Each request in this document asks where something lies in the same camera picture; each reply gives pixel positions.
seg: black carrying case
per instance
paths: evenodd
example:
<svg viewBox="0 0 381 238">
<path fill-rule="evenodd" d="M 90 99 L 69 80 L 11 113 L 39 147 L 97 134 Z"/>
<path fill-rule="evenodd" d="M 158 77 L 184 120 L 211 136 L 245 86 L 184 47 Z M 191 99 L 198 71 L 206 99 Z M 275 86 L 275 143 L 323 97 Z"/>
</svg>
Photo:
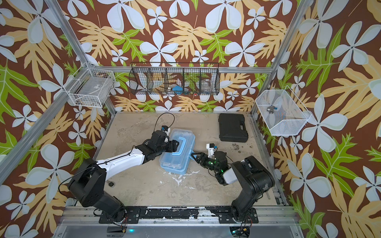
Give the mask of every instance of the black carrying case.
<svg viewBox="0 0 381 238">
<path fill-rule="evenodd" d="M 221 141 L 247 142 L 249 136 L 242 114 L 221 113 L 218 117 L 219 139 Z"/>
</svg>

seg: concrete floor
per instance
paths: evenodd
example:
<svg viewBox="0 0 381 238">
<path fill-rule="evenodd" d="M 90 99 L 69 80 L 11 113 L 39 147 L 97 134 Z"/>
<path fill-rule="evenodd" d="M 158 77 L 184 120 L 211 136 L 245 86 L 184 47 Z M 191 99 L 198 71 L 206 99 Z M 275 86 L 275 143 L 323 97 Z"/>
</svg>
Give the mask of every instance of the concrete floor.
<svg viewBox="0 0 381 238">
<path fill-rule="evenodd" d="M 117 113 L 101 146 L 97 160 L 110 158 L 131 150 L 149 139 L 158 113 Z M 219 139 L 217 113 L 175 113 L 172 129 L 191 130 L 195 136 L 194 152 L 207 153 L 206 144 L 214 143 L 218 150 L 224 151 L 233 161 L 242 160 L 250 155 L 262 164 L 253 137 L 250 121 L 245 116 L 249 140 L 246 143 L 224 142 Z M 163 115 L 156 129 L 170 125 L 171 115 Z M 195 161 L 189 163 L 186 175 L 169 174 L 160 167 L 159 157 L 155 160 L 125 170 L 109 179 L 115 182 L 113 188 L 105 185 L 105 191 L 117 197 L 126 206 L 223 206 L 231 205 L 241 191 L 239 182 L 227 186 L 220 185 Z M 276 205 L 272 190 L 268 191 L 256 206 Z"/>
</svg>

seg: blue handle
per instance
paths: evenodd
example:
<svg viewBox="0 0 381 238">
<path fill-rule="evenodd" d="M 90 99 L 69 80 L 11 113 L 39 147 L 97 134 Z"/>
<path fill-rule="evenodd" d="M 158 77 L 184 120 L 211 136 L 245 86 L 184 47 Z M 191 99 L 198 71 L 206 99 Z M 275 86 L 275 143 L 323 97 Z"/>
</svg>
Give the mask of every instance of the blue handle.
<svg viewBox="0 0 381 238">
<path fill-rule="evenodd" d="M 181 136 L 179 136 L 179 139 L 182 140 L 180 150 L 178 152 L 172 152 L 172 155 L 181 155 L 182 151 L 184 150 L 186 139 Z"/>
</svg>

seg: wall-mounted basket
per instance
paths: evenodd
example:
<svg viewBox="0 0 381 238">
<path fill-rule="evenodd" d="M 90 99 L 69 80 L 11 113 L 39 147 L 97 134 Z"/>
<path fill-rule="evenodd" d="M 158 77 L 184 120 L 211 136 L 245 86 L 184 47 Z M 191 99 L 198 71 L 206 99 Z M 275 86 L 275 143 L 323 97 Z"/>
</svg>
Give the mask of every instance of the wall-mounted basket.
<svg viewBox="0 0 381 238">
<path fill-rule="evenodd" d="M 303 105 L 304 112 L 283 89 L 265 90 L 255 99 L 272 136 L 296 136 L 312 116 L 295 93 L 291 93 Z"/>
<path fill-rule="evenodd" d="M 183 67 L 181 65 L 183 63 L 176 64 L 176 67 L 147 67 L 133 66 L 134 63 L 131 63 L 132 69 L 129 74 L 131 92 L 133 94 L 169 95 L 219 93 L 218 63 L 213 64 L 213 67 Z"/>
<path fill-rule="evenodd" d="M 67 94 L 76 106 L 103 107 L 110 90 L 114 87 L 115 75 L 110 70 L 87 68 Z"/>
</svg>

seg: brown wall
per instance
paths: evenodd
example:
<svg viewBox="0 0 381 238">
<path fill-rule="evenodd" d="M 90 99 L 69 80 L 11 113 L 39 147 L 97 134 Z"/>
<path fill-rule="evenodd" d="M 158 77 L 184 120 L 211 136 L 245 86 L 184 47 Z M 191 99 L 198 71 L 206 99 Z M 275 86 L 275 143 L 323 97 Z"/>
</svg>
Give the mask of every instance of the brown wall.
<svg viewBox="0 0 381 238">
<path fill-rule="evenodd" d="M 42 4 L 41 10 L 35 2 Z M 68 51 L 67 42 L 60 38 L 63 33 L 55 26 L 56 20 L 49 17 L 46 4 L 43 1 L 29 3 L 30 8 L 19 0 L 4 0 L 0 4 L 0 45 L 3 47 L 0 54 L 0 159 L 6 159 L 6 154 L 50 106 L 61 85 L 79 66 L 74 52 Z M 41 27 L 37 13 L 43 13 L 49 27 Z M 32 24 L 33 32 L 38 32 L 39 27 L 43 30 L 41 34 L 28 36 L 27 29 L 33 20 L 36 23 Z M 106 110 L 83 107 L 79 110 L 83 112 L 82 118 L 77 116 L 75 110 L 78 109 L 66 104 L 1 185 L 0 237 L 53 235 L 67 200 L 59 194 L 58 184 L 74 174 L 84 159 L 94 155 L 94 145 L 109 121 Z M 79 146 L 73 134 L 76 123 L 79 128 L 86 126 Z M 68 191 L 65 185 L 61 190 Z"/>
<path fill-rule="evenodd" d="M 305 237 L 381 237 L 381 4 L 324 2 L 308 9 L 299 27 L 304 34 L 294 38 L 291 56 L 281 65 L 289 70 L 272 84 L 297 91 L 298 83 L 297 95 L 317 123 L 311 119 L 290 137 L 269 135 L 262 119 L 259 125 Z M 325 25 L 311 33 L 307 23 L 319 18 Z M 355 45 L 355 54 L 340 55 L 349 48 L 344 45 Z"/>
</svg>

